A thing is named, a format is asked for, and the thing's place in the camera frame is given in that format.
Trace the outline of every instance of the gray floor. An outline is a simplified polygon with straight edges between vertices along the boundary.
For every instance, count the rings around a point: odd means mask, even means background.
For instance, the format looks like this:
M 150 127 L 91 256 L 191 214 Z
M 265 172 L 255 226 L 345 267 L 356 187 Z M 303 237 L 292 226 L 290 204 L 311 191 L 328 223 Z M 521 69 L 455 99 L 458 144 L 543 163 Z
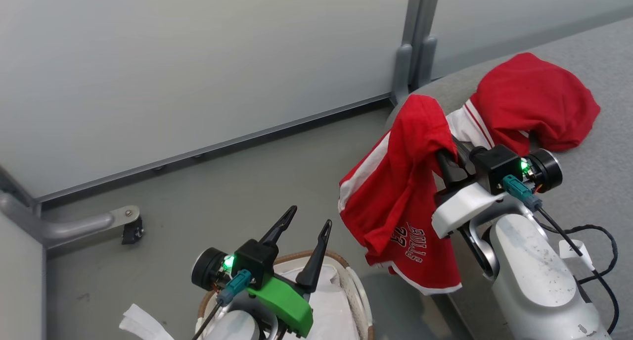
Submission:
M 337 214 L 339 180 L 380 138 L 388 114 L 369 112 L 46 212 L 68 220 L 135 204 L 147 231 L 131 247 L 112 239 L 50 259 L 48 339 L 135 339 L 118 329 L 132 303 L 176 340 L 189 339 L 204 295 L 189 278 L 198 254 L 210 246 L 235 250 L 293 204 L 299 211 L 279 241 L 280 254 L 314 247 L 331 218 L 329 248 L 361 276 L 377 340 L 468 339 L 445 297 L 421 297 L 402 279 L 367 266 Z

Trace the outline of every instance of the black clamp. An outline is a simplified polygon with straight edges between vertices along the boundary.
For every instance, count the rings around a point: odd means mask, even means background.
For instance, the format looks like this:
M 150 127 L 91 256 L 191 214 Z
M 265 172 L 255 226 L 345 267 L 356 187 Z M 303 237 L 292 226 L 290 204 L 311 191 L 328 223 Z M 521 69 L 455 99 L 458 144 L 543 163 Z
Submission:
M 123 226 L 123 240 L 121 241 L 121 245 L 132 245 L 136 243 L 136 241 L 143 237 L 144 233 L 143 219 L 139 216 L 136 220 Z
M 321 265 L 330 239 L 330 230 L 332 230 L 332 220 L 326 221 L 323 229 L 319 233 L 317 245 L 310 255 L 306 266 L 297 275 L 296 281 L 290 281 L 284 277 L 275 274 L 273 264 L 279 253 L 276 245 L 281 234 L 288 229 L 294 214 L 297 212 L 296 205 L 293 205 L 286 211 L 282 217 L 266 232 L 261 240 L 251 239 L 244 245 L 240 246 L 235 252 L 235 262 L 231 269 L 231 275 L 235 277 L 237 272 L 246 269 L 253 275 L 251 287 L 260 290 L 262 285 L 267 282 L 267 277 L 276 277 L 291 286 L 299 295 L 314 293 L 317 290 L 317 282 L 321 273 Z

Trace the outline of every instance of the wicker basket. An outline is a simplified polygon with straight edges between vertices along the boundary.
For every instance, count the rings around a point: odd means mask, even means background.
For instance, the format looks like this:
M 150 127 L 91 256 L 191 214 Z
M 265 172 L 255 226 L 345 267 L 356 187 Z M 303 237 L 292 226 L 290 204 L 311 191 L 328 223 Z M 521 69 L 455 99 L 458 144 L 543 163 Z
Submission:
M 275 260 L 275 272 L 283 273 L 305 265 L 312 254 L 311 250 L 290 254 L 288 256 L 279 257 Z M 357 326 L 358 335 L 361 340 L 373 340 L 373 323 L 371 318 L 371 309 L 367 295 L 364 292 L 362 283 L 357 274 L 352 270 L 350 264 L 338 254 L 334 252 L 326 252 L 323 260 L 324 265 L 334 266 L 337 270 L 339 286 L 345 290 L 345 294 L 350 303 L 350 309 Z M 211 291 L 204 295 L 202 302 L 198 308 L 197 316 L 198 324 L 201 323 L 200 318 L 204 319 L 209 315 L 213 308 L 215 292 Z

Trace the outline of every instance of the gray wall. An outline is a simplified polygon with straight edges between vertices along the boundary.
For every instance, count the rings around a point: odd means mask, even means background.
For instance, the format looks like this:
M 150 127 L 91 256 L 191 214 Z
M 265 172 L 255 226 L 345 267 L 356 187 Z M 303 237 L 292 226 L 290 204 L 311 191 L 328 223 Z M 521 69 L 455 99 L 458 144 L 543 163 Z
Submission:
M 439 0 L 432 76 L 631 16 L 633 0 Z
M 0 338 L 43 338 L 45 254 L 0 212 Z
M 39 197 L 391 88 L 407 0 L 0 0 L 0 165 Z

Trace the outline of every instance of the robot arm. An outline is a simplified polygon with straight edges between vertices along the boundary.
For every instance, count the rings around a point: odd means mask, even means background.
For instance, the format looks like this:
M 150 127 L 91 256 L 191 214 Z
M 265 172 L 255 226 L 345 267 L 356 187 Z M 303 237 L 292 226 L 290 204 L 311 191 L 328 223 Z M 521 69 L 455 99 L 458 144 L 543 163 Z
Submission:
M 280 340 L 285 333 L 307 337 L 314 322 L 308 301 L 317 289 L 332 221 L 326 221 L 314 252 L 294 282 L 276 274 L 273 263 L 279 253 L 276 242 L 296 211 L 296 206 L 290 207 L 259 241 L 247 241 L 234 255 L 211 247 L 198 257 L 192 283 L 218 293 L 217 305 L 194 340 L 199 339 L 220 307 L 209 339 L 259 340 L 266 335 L 267 340 Z
M 438 153 L 447 188 L 436 195 L 438 236 L 464 236 L 518 340 L 610 339 L 595 306 L 547 242 L 532 211 L 562 182 L 558 160 L 545 150 L 519 157 L 505 146 L 470 153 L 475 174 Z M 477 227 L 496 220 L 481 236 Z

